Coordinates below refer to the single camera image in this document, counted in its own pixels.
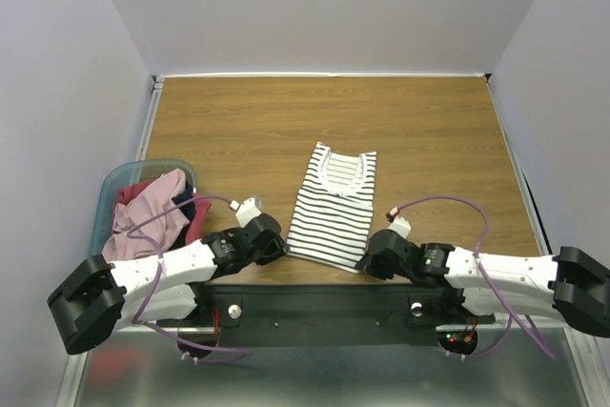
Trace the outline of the black white striped tank top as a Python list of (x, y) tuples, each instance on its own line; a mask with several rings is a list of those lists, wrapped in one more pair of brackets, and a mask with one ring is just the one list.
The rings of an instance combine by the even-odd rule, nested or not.
[(376, 163), (375, 152), (349, 156), (316, 144), (296, 194), (289, 255), (356, 272), (374, 217)]

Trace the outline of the pink tank top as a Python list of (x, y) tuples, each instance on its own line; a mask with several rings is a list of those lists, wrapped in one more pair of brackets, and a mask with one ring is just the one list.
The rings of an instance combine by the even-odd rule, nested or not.
[[(186, 191), (187, 184), (185, 173), (173, 169), (156, 179), (121, 189), (114, 204), (112, 235), (102, 249), (104, 258), (109, 262), (127, 261), (157, 254), (150, 241), (129, 238), (128, 233), (135, 226), (173, 208), (173, 199)], [(146, 235), (162, 251), (168, 251), (189, 225), (189, 218), (181, 210), (176, 210), (158, 217), (132, 235)]]

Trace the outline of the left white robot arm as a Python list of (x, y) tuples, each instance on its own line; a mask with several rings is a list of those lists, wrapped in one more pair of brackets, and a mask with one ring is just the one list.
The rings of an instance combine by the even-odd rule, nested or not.
[(206, 282), (265, 265), (288, 252), (277, 221), (268, 214), (243, 227), (211, 233), (161, 256), (110, 262), (83, 260), (47, 299), (66, 353), (80, 355), (133, 324), (158, 320), (205, 323), (212, 302)]

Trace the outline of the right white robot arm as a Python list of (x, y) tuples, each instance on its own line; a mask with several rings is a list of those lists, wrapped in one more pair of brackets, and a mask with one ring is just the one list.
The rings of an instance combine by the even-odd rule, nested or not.
[(379, 279), (397, 275), (418, 287), (450, 291), (438, 299), (450, 321), (512, 311), (609, 337), (609, 269), (579, 248), (533, 257), (474, 254), (451, 244), (418, 246), (387, 229), (370, 238), (356, 268)]

